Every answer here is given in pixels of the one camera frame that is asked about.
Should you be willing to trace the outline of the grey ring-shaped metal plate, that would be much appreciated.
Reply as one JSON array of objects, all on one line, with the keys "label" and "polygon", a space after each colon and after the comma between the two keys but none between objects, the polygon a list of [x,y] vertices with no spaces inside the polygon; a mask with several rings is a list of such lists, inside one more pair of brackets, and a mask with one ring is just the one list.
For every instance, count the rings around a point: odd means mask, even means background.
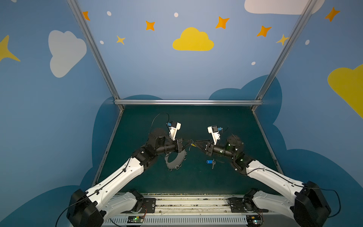
[{"label": "grey ring-shaped metal plate", "polygon": [[165,155],[165,163],[166,163],[166,166],[168,168],[169,171],[172,171],[172,170],[179,170],[180,167],[182,166],[182,163],[183,161],[185,161],[185,158],[187,156],[187,152],[186,150],[184,149],[182,152],[178,153],[177,156],[175,157],[174,160],[172,161],[169,161],[169,158],[171,157],[171,152],[167,153]]}]

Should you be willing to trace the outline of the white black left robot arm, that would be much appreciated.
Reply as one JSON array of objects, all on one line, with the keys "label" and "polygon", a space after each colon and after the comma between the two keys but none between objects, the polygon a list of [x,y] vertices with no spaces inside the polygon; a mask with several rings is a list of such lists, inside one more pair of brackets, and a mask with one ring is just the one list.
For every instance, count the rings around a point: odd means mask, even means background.
[{"label": "white black left robot arm", "polygon": [[147,142],[109,177],[86,191],[78,189],[72,194],[66,209],[66,217],[72,226],[100,227],[120,213],[141,209],[144,197],[136,190],[126,192],[120,198],[114,196],[131,180],[152,167],[158,156],[185,150],[182,138],[176,137],[179,126],[168,129],[155,129],[148,135]]}]

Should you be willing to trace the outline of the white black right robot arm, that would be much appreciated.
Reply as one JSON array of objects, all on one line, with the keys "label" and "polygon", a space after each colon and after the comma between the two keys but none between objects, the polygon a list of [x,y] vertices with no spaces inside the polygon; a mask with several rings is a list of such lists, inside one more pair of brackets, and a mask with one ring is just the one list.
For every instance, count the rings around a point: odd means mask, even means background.
[{"label": "white black right robot arm", "polygon": [[194,146],[208,156],[219,155],[230,159],[233,169],[242,176],[255,179],[278,195],[252,189],[244,196],[245,210],[268,210],[296,221],[301,227],[322,227],[331,215],[331,208],[323,195],[323,189],[308,181],[303,183],[289,178],[244,153],[244,143],[231,135],[225,146],[213,141],[196,141]]}]

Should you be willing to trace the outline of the blue key tag with key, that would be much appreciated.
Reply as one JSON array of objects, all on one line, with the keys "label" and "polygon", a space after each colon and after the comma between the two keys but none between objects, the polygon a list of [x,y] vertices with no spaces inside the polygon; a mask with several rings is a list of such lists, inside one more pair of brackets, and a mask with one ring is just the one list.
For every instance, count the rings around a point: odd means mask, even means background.
[{"label": "blue key tag with key", "polygon": [[207,160],[206,163],[209,164],[209,165],[211,165],[212,166],[212,169],[214,169],[215,164],[216,164],[216,161],[214,159],[213,160]]}]

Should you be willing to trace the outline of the green table mat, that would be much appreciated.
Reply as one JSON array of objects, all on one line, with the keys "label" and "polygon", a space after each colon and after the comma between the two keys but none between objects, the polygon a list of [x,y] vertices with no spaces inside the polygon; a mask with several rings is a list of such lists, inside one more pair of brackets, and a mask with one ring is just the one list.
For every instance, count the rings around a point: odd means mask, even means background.
[{"label": "green table mat", "polygon": [[[249,107],[127,106],[99,181],[106,179],[128,160],[132,152],[145,144],[150,130],[165,128],[169,121],[181,123],[177,137],[183,140],[207,140],[211,138],[209,126],[222,127],[221,144],[225,144],[230,135],[235,135],[244,143],[248,155],[271,169],[277,168]],[[210,157],[201,150],[188,147],[180,169],[169,171],[164,156],[159,156],[157,162],[130,181],[123,192],[136,189],[140,193],[245,194],[257,188],[274,193],[263,183],[237,173],[226,158],[215,157],[214,169],[207,160]]]}]

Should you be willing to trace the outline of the right green circuit board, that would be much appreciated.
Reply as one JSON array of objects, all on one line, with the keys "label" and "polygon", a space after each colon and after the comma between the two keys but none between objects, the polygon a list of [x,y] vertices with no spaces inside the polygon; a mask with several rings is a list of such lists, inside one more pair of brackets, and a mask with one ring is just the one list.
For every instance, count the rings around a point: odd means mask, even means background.
[{"label": "right green circuit board", "polygon": [[247,225],[250,227],[259,227],[263,224],[263,220],[259,216],[247,216]]}]

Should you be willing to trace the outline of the green circuit board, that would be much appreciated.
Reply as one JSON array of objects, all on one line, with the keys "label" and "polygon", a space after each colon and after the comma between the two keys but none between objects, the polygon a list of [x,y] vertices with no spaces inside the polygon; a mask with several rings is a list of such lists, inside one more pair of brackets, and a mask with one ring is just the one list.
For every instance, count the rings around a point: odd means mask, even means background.
[{"label": "green circuit board", "polygon": [[247,216],[247,225],[250,227],[259,227],[263,224],[263,220],[259,216]]},{"label": "green circuit board", "polygon": [[127,219],[128,224],[142,224],[144,222],[144,218],[141,216],[129,216]]}]

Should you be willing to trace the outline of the left green circuit board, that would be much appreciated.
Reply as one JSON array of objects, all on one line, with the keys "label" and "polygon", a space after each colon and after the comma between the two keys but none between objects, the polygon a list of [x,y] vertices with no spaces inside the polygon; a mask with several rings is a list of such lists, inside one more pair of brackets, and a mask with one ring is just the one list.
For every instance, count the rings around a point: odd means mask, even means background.
[{"label": "left green circuit board", "polygon": [[129,216],[127,219],[128,224],[142,224],[144,222],[144,218],[141,216]]}]

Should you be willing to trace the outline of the aluminium frame back rail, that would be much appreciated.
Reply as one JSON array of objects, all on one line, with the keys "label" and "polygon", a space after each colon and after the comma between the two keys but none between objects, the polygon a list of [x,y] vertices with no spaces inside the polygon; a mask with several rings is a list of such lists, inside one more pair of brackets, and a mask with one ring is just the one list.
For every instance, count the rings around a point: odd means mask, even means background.
[{"label": "aluminium frame back rail", "polygon": [[151,100],[115,99],[116,105],[160,105],[160,106],[261,106],[261,100]]}]

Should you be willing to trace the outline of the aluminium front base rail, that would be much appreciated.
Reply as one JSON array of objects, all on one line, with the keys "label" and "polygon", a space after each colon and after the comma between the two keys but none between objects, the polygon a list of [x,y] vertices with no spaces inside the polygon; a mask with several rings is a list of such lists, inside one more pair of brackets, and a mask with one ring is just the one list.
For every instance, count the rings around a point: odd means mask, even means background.
[{"label": "aluminium front base rail", "polygon": [[[156,198],[155,211],[171,213],[173,215],[209,215],[222,212],[232,213],[227,203],[228,198],[223,196],[196,196],[196,195],[163,195]],[[242,212],[252,215],[255,212]]]}]

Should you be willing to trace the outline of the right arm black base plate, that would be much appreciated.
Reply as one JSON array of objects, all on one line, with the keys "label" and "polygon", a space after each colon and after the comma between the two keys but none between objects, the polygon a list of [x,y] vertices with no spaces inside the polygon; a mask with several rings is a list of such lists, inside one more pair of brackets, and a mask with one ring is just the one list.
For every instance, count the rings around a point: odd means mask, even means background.
[{"label": "right arm black base plate", "polygon": [[227,200],[228,205],[231,208],[232,213],[237,212],[255,212],[255,213],[267,213],[269,210],[267,209],[259,209],[251,198],[239,198],[239,197],[231,197]]}]

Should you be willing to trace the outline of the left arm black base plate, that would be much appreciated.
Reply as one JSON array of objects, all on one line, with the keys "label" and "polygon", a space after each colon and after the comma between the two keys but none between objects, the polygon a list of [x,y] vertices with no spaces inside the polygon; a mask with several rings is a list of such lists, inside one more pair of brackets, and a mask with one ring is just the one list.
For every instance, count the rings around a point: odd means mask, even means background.
[{"label": "left arm black base plate", "polygon": [[123,213],[154,213],[155,208],[156,198],[144,198],[142,200],[138,200],[131,211],[125,211]]}]

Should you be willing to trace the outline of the aluminium frame left post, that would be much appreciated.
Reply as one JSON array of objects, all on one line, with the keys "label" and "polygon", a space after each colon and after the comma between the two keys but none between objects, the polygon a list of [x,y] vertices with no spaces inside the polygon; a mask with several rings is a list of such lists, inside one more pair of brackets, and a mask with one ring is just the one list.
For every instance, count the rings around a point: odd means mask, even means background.
[{"label": "aluminium frame left post", "polygon": [[101,53],[97,47],[95,39],[89,29],[87,20],[85,19],[83,12],[81,11],[80,4],[76,0],[67,0],[67,2],[68,2],[68,5],[69,5],[70,9],[72,10],[72,13],[85,37],[85,40],[95,58],[95,61],[100,69],[102,76],[104,77],[104,79],[108,85],[108,88],[109,88],[109,90],[114,98],[114,102],[115,102],[116,100],[120,99],[120,96],[117,92],[117,89],[112,80],[112,77],[107,69],[107,66],[101,56]]}]

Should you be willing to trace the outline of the aluminium frame post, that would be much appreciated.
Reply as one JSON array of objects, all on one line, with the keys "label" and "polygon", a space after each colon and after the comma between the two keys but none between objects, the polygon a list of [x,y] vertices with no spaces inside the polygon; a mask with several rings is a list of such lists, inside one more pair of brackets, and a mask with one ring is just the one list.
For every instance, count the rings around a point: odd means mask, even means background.
[{"label": "aluminium frame post", "polygon": [[313,14],[313,9],[317,4],[317,2],[318,2],[317,0],[309,0],[305,8],[303,9],[299,19],[297,20],[297,23],[295,24],[292,32],[290,33],[290,37],[288,38],[286,44],[283,46],[281,53],[279,54],[275,64],[273,65],[270,73],[268,74],[267,78],[265,79],[261,89],[259,90],[255,98],[255,101],[259,103],[259,105],[262,105],[262,100],[267,90],[271,86],[273,80],[277,76],[277,73],[281,69],[284,61],[287,59],[290,51],[292,50],[294,44],[299,38],[299,35],[301,34],[307,22],[309,21],[311,15]]},{"label": "aluminium frame post", "polygon": [[72,13],[85,37],[85,40],[95,58],[95,61],[100,69],[102,76],[104,77],[104,79],[108,85],[108,88],[109,88],[109,90],[114,98],[114,102],[115,102],[116,100],[120,99],[120,96],[117,92],[117,89],[112,80],[112,77],[107,69],[107,66],[101,56],[101,53],[97,47],[95,39],[89,29],[87,20],[85,19],[83,12],[81,11],[80,4],[76,0],[67,0],[67,2],[68,2],[68,5],[69,5],[70,9],[72,10]]}]

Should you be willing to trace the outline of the aluminium frame right post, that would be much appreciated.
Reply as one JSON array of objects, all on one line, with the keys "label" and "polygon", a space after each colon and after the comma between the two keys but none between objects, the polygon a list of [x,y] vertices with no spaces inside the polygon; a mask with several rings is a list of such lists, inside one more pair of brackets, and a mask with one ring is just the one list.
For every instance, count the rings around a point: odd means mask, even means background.
[{"label": "aluminium frame right post", "polygon": [[294,44],[299,38],[299,35],[301,34],[307,22],[309,21],[311,15],[313,14],[313,9],[317,4],[317,2],[318,2],[317,0],[309,0],[305,8],[303,9],[299,19],[297,20],[297,23],[295,24],[292,32],[290,33],[290,37],[288,38],[286,44],[283,46],[281,53],[279,54],[275,64],[273,65],[270,73],[268,74],[267,78],[265,79],[261,89],[259,90],[255,98],[255,101],[259,103],[259,105],[262,105],[262,100],[267,90],[271,86],[273,80],[277,76],[277,73],[281,69],[284,61],[287,59],[290,51],[292,50]]}]

